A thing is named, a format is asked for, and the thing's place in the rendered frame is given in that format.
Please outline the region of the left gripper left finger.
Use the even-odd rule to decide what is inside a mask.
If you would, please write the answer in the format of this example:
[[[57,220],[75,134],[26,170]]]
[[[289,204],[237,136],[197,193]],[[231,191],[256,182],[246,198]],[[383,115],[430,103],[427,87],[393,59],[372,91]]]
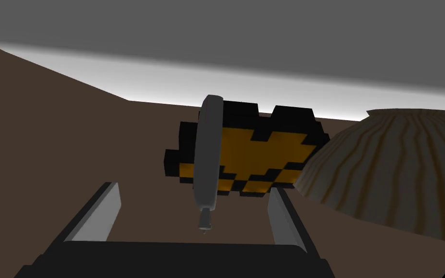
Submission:
[[[106,182],[55,238],[65,241],[106,241],[121,207],[119,184]]]

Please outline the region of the black and yellow blocky object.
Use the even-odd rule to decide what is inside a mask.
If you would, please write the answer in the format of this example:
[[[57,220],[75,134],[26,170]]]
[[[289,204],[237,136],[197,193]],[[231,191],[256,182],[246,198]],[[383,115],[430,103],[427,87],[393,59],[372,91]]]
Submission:
[[[203,104],[222,112],[218,195],[263,197],[272,188],[293,188],[306,163],[329,142],[308,108],[276,105],[270,116],[256,103],[209,95]]]

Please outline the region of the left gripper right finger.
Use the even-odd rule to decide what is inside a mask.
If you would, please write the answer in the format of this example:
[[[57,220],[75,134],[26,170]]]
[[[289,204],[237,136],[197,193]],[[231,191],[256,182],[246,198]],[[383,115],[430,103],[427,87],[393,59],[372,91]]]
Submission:
[[[267,212],[277,245],[297,245],[308,254],[316,254],[316,246],[284,188],[271,188]]]

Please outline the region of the wooden striped bowl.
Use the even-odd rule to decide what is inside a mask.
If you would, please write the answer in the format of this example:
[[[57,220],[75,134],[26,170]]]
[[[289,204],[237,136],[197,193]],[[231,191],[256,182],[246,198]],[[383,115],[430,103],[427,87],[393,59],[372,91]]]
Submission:
[[[355,219],[445,241],[445,111],[370,110],[314,154],[294,185]]]

